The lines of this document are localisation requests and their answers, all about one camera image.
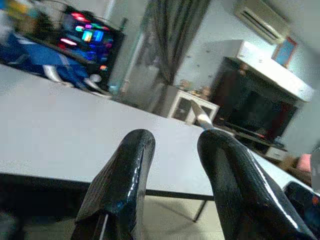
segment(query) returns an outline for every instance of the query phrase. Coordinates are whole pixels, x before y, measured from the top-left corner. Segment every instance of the curtain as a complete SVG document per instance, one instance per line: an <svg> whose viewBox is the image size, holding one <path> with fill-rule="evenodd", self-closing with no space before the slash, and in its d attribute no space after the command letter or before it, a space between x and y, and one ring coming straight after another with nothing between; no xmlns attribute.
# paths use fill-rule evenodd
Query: curtain
<svg viewBox="0 0 320 240"><path fill-rule="evenodd" d="M154 0L152 23L158 67L163 83L172 85L175 75L211 0Z"/></svg>

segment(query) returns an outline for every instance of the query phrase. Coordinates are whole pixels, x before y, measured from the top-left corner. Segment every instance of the television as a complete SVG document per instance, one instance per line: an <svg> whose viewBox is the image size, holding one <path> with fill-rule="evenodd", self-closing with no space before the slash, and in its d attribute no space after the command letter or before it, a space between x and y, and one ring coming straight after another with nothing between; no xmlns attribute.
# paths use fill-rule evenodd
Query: television
<svg viewBox="0 0 320 240"><path fill-rule="evenodd" d="M213 123L273 142L297 112L296 99L238 63L225 64L211 98L220 106Z"/></svg>

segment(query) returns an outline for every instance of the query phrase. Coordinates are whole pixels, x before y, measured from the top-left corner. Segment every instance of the white table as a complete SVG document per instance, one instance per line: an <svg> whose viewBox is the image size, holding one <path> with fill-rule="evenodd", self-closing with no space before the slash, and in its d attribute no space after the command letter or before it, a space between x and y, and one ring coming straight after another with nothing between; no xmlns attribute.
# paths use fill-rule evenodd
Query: white table
<svg viewBox="0 0 320 240"><path fill-rule="evenodd" d="M202 129L0 65L0 172L90 183L134 129L156 140L147 189L212 196L197 153ZM283 188L298 181L254 153Z"/></svg>

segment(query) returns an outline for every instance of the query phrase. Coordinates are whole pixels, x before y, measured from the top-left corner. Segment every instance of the small white cabinet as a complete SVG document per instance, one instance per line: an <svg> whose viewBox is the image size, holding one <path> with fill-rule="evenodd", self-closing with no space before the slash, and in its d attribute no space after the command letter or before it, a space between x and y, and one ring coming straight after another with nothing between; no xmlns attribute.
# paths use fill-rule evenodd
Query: small white cabinet
<svg viewBox="0 0 320 240"><path fill-rule="evenodd" d="M266 152L265 156L269 157L269 158L273 158L273 159L277 159L277 160L284 160L285 157L287 156L288 152L278 149L276 147L269 147L268 151Z"/></svg>
<svg viewBox="0 0 320 240"><path fill-rule="evenodd" d="M177 119L187 124L199 125L192 110L190 100L194 100L213 120L218 112L219 106L209 101L196 97L188 92L182 91L174 86L168 86L161 116Z"/></svg>

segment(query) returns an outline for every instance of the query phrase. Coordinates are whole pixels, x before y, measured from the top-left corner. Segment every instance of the wall-mounted air conditioner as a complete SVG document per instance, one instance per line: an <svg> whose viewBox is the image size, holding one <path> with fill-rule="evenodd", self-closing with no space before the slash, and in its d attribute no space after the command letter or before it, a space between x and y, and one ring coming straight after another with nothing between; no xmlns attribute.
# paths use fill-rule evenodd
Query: wall-mounted air conditioner
<svg viewBox="0 0 320 240"><path fill-rule="evenodd" d="M262 0L240 0L235 15L271 44L281 44L290 33L289 24Z"/></svg>

